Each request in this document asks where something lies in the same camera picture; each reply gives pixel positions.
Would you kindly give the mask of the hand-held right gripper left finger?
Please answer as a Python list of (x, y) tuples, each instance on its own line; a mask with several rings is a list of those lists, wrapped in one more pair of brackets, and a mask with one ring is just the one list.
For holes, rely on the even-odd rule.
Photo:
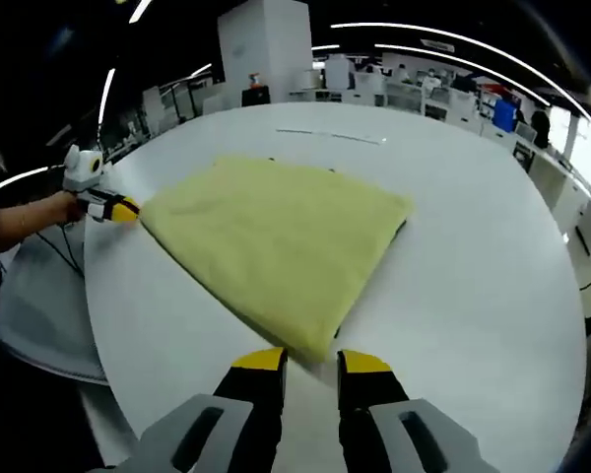
[(269, 472), (282, 436), (288, 353), (233, 362), (212, 394), (196, 394), (148, 427), (134, 453), (103, 472)]

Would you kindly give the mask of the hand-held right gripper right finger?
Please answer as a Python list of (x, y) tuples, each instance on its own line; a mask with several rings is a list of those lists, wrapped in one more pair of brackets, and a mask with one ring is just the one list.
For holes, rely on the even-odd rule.
[(337, 353), (339, 441), (350, 472), (494, 472), (478, 440), (423, 398), (412, 399), (389, 365)]

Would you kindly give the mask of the person's left hand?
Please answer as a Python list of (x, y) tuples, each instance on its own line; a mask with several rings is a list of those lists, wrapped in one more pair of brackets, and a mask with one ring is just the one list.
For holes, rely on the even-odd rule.
[(52, 196), (52, 201), (56, 225), (72, 224), (83, 219), (85, 211), (75, 194), (62, 190)]

